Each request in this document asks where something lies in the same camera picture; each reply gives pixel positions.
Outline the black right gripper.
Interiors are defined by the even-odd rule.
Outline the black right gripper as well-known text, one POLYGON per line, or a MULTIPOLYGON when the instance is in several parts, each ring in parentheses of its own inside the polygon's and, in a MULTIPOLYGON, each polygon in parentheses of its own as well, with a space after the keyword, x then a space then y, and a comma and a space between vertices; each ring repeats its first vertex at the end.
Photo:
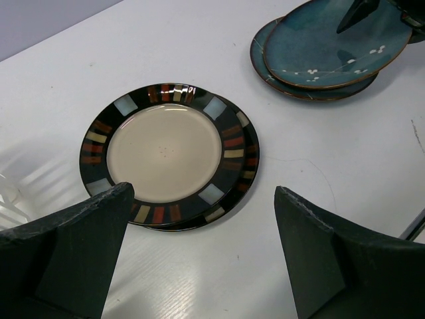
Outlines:
MULTIPOLYGON (((340 34, 367 18, 377 10, 379 0, 355 0, 337 27, 340 34)), ((396 6, 402 11, 401 19, 412 28, 409 44, 424 41, 424 0, 398 0, 396 6)))

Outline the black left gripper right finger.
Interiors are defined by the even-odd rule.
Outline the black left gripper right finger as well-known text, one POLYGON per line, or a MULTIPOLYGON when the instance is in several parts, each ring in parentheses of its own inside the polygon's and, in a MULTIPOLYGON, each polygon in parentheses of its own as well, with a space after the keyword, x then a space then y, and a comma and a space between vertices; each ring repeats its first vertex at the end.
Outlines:
POLYGON ((292 190, 274 210, 299 318, 423 318, 424 245, 362 227, 292 190))

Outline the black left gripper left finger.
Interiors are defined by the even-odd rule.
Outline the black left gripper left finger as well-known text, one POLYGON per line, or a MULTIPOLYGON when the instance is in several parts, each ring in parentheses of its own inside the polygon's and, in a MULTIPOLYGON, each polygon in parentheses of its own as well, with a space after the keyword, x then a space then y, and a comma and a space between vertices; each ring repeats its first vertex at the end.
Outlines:
POLYGON ((2 318, 100 318, 133 206, 130 183, 1 232, 2 318))

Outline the teal blue floral plate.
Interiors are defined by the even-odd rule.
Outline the teal blue floral plate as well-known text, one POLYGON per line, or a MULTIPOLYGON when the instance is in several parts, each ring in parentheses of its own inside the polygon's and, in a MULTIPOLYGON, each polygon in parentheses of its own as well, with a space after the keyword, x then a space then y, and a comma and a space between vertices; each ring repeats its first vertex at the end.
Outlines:
POLYGON ((325 89, 325 90, 308 90, 291 86, 274 78, 267 69, 264 62, 263 51, 268 35, 274 27, 283 19, 283 17, 274 19, 264 25, 254 36, 250 44, 250 61, 258 76, 273 89, 293 98, 308 101, 334 101, 348 98, 356 95, 368 88, 377 78, 378 73, 368 77, 355 84, 350 84, 341 88, 325 89))

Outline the black rimmed cream plate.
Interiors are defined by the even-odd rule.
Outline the black rimmed cream plate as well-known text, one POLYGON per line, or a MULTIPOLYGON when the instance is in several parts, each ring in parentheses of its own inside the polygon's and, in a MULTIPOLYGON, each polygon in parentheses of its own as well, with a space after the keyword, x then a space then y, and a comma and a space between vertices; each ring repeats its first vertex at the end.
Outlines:
POLYGON ((242 118, 242 130, 246 142, 245 162, 236 185, 224 196, 223 199, 218 202, 218 204, 216 204, 213 208, 208 209, 206 213, 203 213, 198 217, 178 223, 177 225, 162 227, 146 226, 146 228, 156 231, 176 232, 196 229, 208 225, 234 209, 242 201, 243 197, 248 193, 254 183, 260 163, 260 146, 255 128, 249 117, 237 105, 223 96, 217 95, 216 97, 229 106, 235 113, 240 113, 240 117, 242 118))

